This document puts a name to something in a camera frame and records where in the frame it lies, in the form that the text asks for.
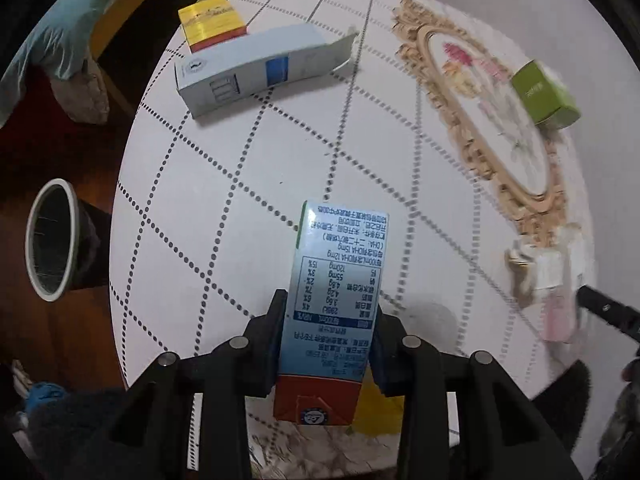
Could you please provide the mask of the green white box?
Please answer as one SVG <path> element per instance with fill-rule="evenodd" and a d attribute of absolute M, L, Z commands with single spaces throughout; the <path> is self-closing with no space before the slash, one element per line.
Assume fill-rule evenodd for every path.
<path fill-rule="evenodd" d="M 530 60 L 512 76 L 511 84 L 530 119 L 540 128 L 564 129 L 582 117 L 560 76 L 544 63 Z"/>

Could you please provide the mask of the red blue milk carton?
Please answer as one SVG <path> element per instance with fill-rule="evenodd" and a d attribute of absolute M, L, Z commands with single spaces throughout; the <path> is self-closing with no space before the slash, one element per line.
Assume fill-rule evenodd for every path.
<path fill-rule="evenodd" d="M 277 420 L 348 426 L 373 339 L 388 217 L 307 200 L 283 322 Z"/>

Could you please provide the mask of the teal blue duvet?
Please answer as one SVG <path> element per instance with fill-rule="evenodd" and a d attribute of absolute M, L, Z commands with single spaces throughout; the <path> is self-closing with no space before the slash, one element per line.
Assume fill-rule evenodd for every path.
<path fill-rule="evenodd" d="M 110 0 L 56 0 L 27 35 L 1 77 L 1 121 L 7 122 L 26 90 L 30 66 L 69 80 L 84 64 L 93 27 Z"/>

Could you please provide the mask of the long light blue box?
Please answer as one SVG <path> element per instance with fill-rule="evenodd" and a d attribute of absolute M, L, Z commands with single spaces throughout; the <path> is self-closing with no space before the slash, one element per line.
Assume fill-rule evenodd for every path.
<path fill-rule="evenodd" d="M 358 35 L 352 27 L 330 41 L 323 29 L 303 23 L 234 38 L 178 62 L 176 89 L 191 115 L 202 116 L 271 87 L 342 67 Z"/>

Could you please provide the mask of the white barcode box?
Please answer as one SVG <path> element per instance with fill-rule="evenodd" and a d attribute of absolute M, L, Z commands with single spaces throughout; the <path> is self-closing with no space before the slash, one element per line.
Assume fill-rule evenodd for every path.
<path fill-rule="evenodd" d="M 576 292 L 585 284 L 587 263 L 586 239 L 577 223 L 557 229 L 553 247 L 534 251 L 533 292 L 544 341 L 565 344 L 578 329 Z"/>

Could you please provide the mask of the white floral tablecloth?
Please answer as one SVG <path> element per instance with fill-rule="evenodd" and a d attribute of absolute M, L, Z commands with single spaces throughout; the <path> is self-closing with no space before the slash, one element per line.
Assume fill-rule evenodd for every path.
<path fill-rule="evenodd" d="M 512 296 L 504 255 L 518 222 L 398 58 L 402 0 L 230 1 L 254 34 L 356 28 L 352 62 L 193 118 L 174 73 L 186 40 L 163 42 L 114 201 L 108 287 L 125 382 L 162 351 L 207 353 L 266 312 L 288 286 L 305 200 L 388 214 L 380 304 L 409 332 L 490 352 L 530 396 L 579 359 L 588 321 L 554 344 L 541 307 Z"/>

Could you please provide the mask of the yellow red box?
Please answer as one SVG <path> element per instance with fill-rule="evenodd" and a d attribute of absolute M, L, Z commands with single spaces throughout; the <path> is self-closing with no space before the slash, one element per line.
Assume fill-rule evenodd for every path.
<path fill-rule="evenodd" d="M 192 53 L 245 36 L 247 26 L 229 0 L 200 0 L 178 11 Z"/>

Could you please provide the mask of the blue cloth on floor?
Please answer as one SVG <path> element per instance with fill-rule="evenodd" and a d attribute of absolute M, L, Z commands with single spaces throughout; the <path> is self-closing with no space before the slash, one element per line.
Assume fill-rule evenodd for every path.
<path fill-rule="evenodd" d="M 29 415 L 43 404 L 64 399 L 67 391 L 52 382 L 37 382 L 29 389 L 25 400 L 25 413 Z"/>

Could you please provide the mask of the black white trash bin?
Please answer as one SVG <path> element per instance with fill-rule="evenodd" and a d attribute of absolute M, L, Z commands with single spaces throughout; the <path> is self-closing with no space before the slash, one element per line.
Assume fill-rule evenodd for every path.
<path fill-rule="evenodd" d="M 81 200 L 70 182 L 43 185 L 30 208 L 25 263 L 30 284 L 44 301 L 70 290 L 108 282 L 112 216 Z"/>

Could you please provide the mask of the white paper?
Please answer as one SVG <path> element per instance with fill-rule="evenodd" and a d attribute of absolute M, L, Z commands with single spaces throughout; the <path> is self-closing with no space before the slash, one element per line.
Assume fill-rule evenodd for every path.
<path fill-rule="evenodd" d="M 521 236 L 504 254 L 511 272 L 511 294 L 521 308 L 534 302 L 538 285 L 537 256 L 538 247 L 528 236 Z"/>

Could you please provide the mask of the wooden bed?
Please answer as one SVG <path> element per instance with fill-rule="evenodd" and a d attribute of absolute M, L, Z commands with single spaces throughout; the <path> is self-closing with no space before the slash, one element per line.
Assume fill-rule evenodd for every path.
<path fill-rule="evenodd" d="M 105 124 L 112 101 L 129 117 L 134 107 L 122 95 L 96 59 L 105 51 L 128 18 L 145 0 L 110 0 L 96 21 L 81 69 L 70 80 L 51 77 L 50 85 L 56 102 L 74 122 Z"/>

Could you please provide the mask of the yellow peel piece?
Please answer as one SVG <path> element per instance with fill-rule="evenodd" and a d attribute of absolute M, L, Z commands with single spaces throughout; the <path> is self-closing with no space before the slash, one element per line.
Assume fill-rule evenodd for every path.
<path fill-rule="evenodd" d="M 363 377 L 352 430 L 375 438 L 401 432 L 404 416 L 403 396 L 384 396 L 370 373 Z"/>

